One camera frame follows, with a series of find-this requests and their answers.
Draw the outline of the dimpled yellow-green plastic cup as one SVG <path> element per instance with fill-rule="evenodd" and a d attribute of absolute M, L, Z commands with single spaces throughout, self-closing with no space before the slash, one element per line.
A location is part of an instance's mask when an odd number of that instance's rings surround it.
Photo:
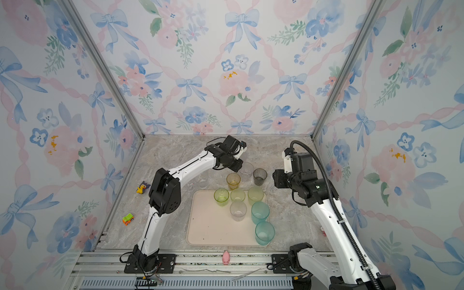
<path fill-rule="evenodd" d="M 261 187 L 252 187 L 248 190 L 248 201 L 250 205 L 261 202 L 265 196 Z"/>

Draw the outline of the small clear glass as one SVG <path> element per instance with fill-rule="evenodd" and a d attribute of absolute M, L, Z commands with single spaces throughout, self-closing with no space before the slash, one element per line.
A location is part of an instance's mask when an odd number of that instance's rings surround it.
<path fill-rule="evenodd" d="M 183 192 L 192 192 L 195 189 L 195 182 L 189 181 L 183 188 Z"/>
<path fill-rule="evenodd" d="M 206 189 L 209 186 L 209 182 L 206 177 L 201 176 L 198 179 L 197 186 L 200 189 Z"/>

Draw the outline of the dimpled light green cup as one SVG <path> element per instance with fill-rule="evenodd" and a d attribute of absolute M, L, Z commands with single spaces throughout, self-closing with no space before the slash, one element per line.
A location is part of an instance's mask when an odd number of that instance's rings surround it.
<path fill-rule="evenodd" d="M 233 203 L 235 203 L 235 202 L 244 202 L 245 197 L 246 197 L 246 193 L 241 188 L 236 188 L 236 189 L 232 190 L 231 193 L 230 193 L 230 199 L 231 199 L 231 201 Z"/>

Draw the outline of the smooth green plastic cup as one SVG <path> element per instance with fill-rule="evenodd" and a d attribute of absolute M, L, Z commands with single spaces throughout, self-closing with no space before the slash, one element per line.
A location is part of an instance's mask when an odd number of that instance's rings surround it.
<path fill-rule="evenodd" d="M 213 196 L 214 196 L 216 203 L 219 206 L 223 207 L 228 204 L 230 193 L 225 188 L 219 188 L 214 192 Z"/>

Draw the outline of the dimpled teal plastic cup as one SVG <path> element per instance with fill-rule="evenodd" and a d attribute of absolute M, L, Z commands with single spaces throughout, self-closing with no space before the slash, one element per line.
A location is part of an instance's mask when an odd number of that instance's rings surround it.
<path fill-rule="evenodd" d="M 274 226 L 267 221 L 262 221 L 255 228 L 255 238 L 259 245 L 268 245 L 275 237 Z"/>

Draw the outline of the smooth clear plastic cup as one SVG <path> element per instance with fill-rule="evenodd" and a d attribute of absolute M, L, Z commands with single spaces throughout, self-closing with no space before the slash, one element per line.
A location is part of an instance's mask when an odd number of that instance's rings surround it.
<path fill-rule="evenodd" d="M 249 162 L 244 162 L 242 168 L 239 170 L 240 176 L 244 181 L 249 181 L 254 172 L 254 166 Z"/>

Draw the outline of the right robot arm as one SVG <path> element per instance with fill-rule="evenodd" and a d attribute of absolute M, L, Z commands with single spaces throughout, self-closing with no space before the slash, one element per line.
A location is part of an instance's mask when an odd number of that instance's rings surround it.
<path fill-rule="evenodd" d="M 362 248 L 343 212 L 330 181 L 317 177 L 311 153 L 287 148 L 282 153 L 283 169 L 273 173 L 278 189 L 291 189 L 321 223 L 337 265 L 318 254 L 308 243 L 291 246 L 288 257 L 296 272 L 307 272 L 329 290 L 393 290 L 393 278 L 381 274 Z"/>

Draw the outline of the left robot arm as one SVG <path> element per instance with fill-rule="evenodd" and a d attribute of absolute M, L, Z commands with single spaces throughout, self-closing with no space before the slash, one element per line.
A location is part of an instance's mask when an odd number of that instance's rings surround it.
<path fill-rule="evenodd" d="M 141 239 L 129 253 L 124 273 L 151 276 L 162 267 L 168 270 L 167 255 L 159 257 L 160 243 L 169 216 L 181 204 L 181 189 L 203 172 L 230 169 L 237 173 L 242 168 L 241 155 L 247 144 L 232 137 L 211 140 L 195 157 L 169 170 L 156 171 L 149 192 L 149 216 Z"/>

